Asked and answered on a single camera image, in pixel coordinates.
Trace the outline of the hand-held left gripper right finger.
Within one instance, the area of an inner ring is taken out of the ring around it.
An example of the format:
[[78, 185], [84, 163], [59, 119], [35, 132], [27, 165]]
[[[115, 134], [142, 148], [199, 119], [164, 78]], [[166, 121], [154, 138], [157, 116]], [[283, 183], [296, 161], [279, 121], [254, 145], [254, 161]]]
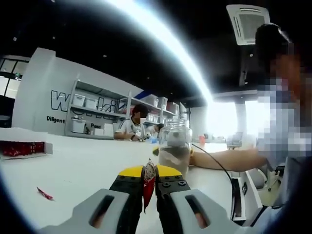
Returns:
[[191, 189], [178, 170], [155, 166], [157, 211], [165, 234], [255, 234], [227, 216], [226, 210], [198, 189]]

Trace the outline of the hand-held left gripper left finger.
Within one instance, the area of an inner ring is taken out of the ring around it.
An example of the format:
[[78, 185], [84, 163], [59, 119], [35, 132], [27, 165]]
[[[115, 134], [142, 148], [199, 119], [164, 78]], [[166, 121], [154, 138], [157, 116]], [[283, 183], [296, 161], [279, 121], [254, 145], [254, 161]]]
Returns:
[[70, 219], [40, 234], [134, 234], [142, 212], [144, 166], [121, 171], [109, 189], [100, 189], [73, 208]]

